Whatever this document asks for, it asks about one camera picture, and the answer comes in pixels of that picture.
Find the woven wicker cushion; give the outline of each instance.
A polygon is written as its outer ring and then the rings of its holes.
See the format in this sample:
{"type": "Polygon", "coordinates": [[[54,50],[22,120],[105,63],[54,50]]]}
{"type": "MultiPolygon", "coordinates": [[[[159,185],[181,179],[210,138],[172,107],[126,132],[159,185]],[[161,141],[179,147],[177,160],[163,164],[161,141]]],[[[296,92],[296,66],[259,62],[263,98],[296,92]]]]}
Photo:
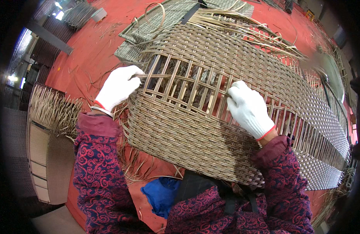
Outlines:
{"type": "Polygon", "coordinates": [[[277,58],[220,32],[177,25],[143,52],[142,62],[145,84],[128,100],[125,126],[134,147],[198,173],[262,187],[249,160],[259,145],[226,110],[226,90],[243,80],[264,97],[277,131],[294,136],[308,189],[337,186],[346,136],[323,99],[277,58]]]}

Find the rattan bristles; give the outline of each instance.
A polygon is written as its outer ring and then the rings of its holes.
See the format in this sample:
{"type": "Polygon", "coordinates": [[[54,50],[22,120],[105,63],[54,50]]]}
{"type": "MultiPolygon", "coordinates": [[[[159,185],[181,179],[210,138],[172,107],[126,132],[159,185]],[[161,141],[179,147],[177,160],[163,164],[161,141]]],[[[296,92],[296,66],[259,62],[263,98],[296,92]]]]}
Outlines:
{"type": "Polygon", "coordinates": [[[83,102],[79,99],[61,98],[52,89],[35,86],[30,101],[30,120],[55,134],[75,137],[75,124],[83,102]]]}

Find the gloved hand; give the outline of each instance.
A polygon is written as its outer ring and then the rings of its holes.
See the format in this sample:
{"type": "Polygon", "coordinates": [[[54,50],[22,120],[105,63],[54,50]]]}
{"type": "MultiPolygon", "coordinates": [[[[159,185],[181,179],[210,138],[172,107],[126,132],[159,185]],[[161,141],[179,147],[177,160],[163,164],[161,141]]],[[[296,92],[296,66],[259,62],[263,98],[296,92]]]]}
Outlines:
{"type": "Polygon", "coordinates": [[[232,84],[228,90],[232,98],[227,98],[228,109],[233,118],[255,139],[261,140],[275,128],[274,122],[268,117],[263,97],[243,81],[232,84]]]}
{"type": "Polygon", "coordinates": [[[111,112],[116,105],[126,100],[129,95],[140,86],[140,78],[131,78],[133,75],[137,74],[145,73],[134,65],[129,67],[119,67],[113,70],[103,85],[100,93],[95,98],[95,103],[101,106],[101,108],[111,112]]]}

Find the fluorescent light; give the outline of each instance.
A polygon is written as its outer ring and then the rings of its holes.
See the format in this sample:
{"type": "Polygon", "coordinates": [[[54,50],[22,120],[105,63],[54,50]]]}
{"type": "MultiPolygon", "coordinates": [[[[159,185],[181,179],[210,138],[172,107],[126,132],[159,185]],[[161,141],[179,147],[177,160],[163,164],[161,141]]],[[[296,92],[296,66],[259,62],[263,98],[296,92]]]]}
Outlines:
{"type": "Polygon", "coordinates": [[[14,76],[9,76],[8,78],[9,78],[9,80],[11,80],[11,81],[17,81],[17,80],[18,80],[18,78],[17,78],[17,77],[14,77],[14,76]]]}
{"type": "Polygon", "coordinates": [[[61,5],[58,2],[56,2],[56,6],[59,7],[60,9],[63,8],[63,7],[61,7],[61,5]]]}
{"type": "Polygon", "coordinates": [[[26,78],[23,77],[23,79],[21,80],[21,85],[20,85],[20,89],[23,89],[24,83],[26,82],[26,78]]]}
{"type": "Polygon", "coordinates": [[[60,12],[58,13],[58,15],[56,16],[56,19],[57,19],[57,20],[62,20],[63,15],[64,15],[64,12],[63,12],[63,11],[60,11],[60,12]]]}

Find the sleeve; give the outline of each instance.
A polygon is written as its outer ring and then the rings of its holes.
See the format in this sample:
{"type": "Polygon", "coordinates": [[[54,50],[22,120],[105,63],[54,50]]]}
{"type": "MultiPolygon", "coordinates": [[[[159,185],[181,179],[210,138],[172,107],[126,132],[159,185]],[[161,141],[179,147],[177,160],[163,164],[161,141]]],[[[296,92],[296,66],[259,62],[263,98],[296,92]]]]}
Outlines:
{"type": "Polygon", "coordinates": [[[272,139],[252,158],[265,179],[267,225],[270,230],[313,233],[309,197],[304,193],[307,180],[287,136],[272,139]]]}
{"type": "Polygon", "coordinates": [[[119,131],[108,116],[80,113],[76,124],[75,176],[78,207],[86,214],[87,233],[152,233],[139,220],[119,166],[119,131]]]}

